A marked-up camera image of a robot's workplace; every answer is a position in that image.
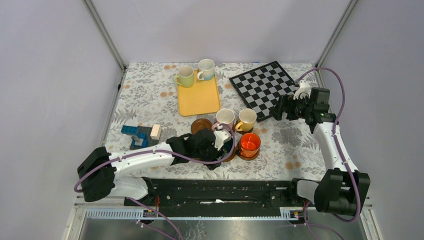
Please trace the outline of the dark green mug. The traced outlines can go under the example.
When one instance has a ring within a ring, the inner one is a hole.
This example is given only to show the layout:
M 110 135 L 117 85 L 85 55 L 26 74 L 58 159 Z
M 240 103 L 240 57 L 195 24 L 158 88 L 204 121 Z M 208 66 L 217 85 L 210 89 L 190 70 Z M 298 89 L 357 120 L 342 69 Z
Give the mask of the dark green mug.
M 231 161 L 233 158 L 234 158 L 234 156 L 235 156 L 235 152 L 234 152 L 234 150 L 233 151 L 231 151 L 231 149 L 232 149 L 232 145 L 233 145 L 233 140 L 232 139 L 230 139 L 229 141 L 227 141 L 226 143 L 224 143 L 224 145 L 223 145 L 223 147 L 222 147 L 222 149 L 224 150 L 224 156 L 226 156 L 228 153 L 230 153 L 230 156 L 228 157 L 228 158 L 226 158 L 225 160 L 224 160 L 224 162 L 229 162 L 229 161 Z

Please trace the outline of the pink mug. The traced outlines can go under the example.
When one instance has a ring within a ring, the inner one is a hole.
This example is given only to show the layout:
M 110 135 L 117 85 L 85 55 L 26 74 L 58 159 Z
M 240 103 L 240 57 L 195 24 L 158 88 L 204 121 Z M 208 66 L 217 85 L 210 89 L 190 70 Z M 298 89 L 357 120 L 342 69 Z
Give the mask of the pink mug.
M 234 131 L 235 120 L 236 120 L 236 115 L 231 109 L 222 108 L 216 113 L 215 123 L 212 125 L 211 129 L 217 130 L 219 124 L 226 124 L 228 125 L 228 127 L 223 126 L 225 129 L 227 130 L 232 129 Z
M 184 88 L 191 88 L 195 82 L 194 69 L 190 66 L 182 66 L 172 80 Z

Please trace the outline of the dark walnut wooden coaster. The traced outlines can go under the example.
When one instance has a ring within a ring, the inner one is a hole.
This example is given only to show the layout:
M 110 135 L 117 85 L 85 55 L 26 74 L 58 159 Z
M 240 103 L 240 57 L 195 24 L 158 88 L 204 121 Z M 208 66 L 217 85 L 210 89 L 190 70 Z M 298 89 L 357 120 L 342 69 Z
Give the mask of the dark walnut wooden coaster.
M 246 131 L 244 131 L 244 130 L 242 130 L 242 129 L 239 129 L 239 128 L 236 128 L 235 130 L 236 130 L 236 132 L 237 132 L 237 133 L 244 135 L 244 134 L 247 134 L 247 133 L 252 133 L 252 132 L 253 132 L 253 130 L 254 130 L 254 127 L 252 127 L 252 128 L 251 128 L 251 129 L 249 129 L 249 130 L 246 130 Z

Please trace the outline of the cream yellow mug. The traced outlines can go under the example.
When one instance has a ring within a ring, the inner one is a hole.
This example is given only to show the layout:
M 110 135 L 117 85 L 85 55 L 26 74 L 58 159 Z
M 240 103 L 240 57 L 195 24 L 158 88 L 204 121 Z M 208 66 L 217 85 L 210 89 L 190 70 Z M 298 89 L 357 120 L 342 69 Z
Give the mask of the cream yellow mug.
M 238 114 L 238 122 L 235 126 L 237 132 L 249 132 L 254 128 L 257 114 L 253 109 L 244 108 Z

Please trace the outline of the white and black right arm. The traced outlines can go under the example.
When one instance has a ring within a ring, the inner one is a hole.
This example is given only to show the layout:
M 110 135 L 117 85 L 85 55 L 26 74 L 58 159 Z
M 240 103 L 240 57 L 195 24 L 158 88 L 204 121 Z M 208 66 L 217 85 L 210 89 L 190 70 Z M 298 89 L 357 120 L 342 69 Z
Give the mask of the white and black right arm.
M 326 167 L 320 181 L 293 179 L 286 198 L 293 206 L 308 200 L 318 212 L 333 214 L 340 220 L 350 216 L 354 221 L 362 211 L 371 180 L 367 173 L 358 171 L 350 159 L 337 116 L 329 112 L 329 98 L 328 89 L 313 87 L 301 97 L 281 95 L 270 111 L 278 121 L 283 114 L 289 121 L 303 119 L 318 142 Z

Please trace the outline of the pink mug front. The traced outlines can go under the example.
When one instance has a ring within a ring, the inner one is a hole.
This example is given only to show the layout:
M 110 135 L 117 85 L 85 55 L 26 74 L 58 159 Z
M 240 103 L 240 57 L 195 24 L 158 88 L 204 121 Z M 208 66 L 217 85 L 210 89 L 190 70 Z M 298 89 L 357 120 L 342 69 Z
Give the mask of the pink mug front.
M 227 130 L 232 129 L 234 131 L 235 120 L 236 120 L 236 115 L 231 109 L 222 108 L 216 113 L 215 123 L 212 125 L 211 129 L 217 130 L 219 124 L 226 124 L 228 125 L 228 127 L 223 126 L 225 129 Z

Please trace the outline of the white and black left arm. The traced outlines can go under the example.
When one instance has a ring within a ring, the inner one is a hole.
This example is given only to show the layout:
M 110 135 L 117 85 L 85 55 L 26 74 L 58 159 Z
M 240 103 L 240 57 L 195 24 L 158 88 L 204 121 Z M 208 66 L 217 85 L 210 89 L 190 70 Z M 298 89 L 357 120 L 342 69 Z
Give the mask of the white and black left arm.
M 79 177 L 73 190 L 86 202 L 106 197 L 126 197 L 148 206 L 155 200 L 153 186 L 143 178 L 129 174 L 153 167 L 168 167 L 188 162 L 216 168 L 230 156 L 224 145 L 233 134 L 223 127 L 203 128 L 195 134 L 174 136 L 159 144 L 126 152 L 108 152 L 95 148 L 77 168 Z

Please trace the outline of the orange cup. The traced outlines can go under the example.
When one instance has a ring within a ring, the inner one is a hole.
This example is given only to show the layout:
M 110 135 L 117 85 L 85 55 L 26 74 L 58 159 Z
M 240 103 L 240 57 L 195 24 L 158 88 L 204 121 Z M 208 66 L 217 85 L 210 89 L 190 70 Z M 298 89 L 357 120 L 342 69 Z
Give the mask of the orange cup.
M 255 133 L 246 133 L 244 134 L 236 149 L 236 154 L 241 153 L 246 157 L 254 156 L 258 151 L 260 151 L 261 139 Z

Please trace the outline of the pink mug back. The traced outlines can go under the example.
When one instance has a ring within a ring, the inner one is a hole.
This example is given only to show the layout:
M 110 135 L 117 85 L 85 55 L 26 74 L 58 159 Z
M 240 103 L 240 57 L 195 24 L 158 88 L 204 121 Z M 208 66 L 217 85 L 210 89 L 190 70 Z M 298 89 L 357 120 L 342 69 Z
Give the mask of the pink mug back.
M 184 88 L 191 88 L 195 82 L 194 69 L 190 66 L 182 66 L 172 80 Z

